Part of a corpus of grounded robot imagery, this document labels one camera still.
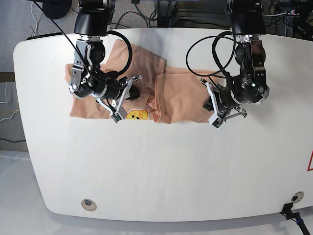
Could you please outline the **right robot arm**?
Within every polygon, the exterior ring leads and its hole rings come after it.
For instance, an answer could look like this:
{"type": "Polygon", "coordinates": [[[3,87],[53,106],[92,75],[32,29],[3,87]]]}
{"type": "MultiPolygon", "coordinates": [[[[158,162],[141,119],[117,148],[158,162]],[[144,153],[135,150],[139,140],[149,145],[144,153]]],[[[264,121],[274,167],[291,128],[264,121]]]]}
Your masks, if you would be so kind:
{"type": "Polygon", "coordinates": [[[119,122],[128,114],[123,108],[124,101],[140,97],[133,83],[140,80],[141,76],[124,76],[132,62],[132,46],[123,34],[110,29],[115,1],[80,0],[78,4],[74,32],[80,38],[73,46],[75,53],[69,91],[77,98],[93,96],[97,103],[109,111],[110,117],[119,122]],[[117,36],[126,43],[128,59],[120,71],[101,71],[100,63],[106,53],[101,37],[107,35],[117,36]]]}

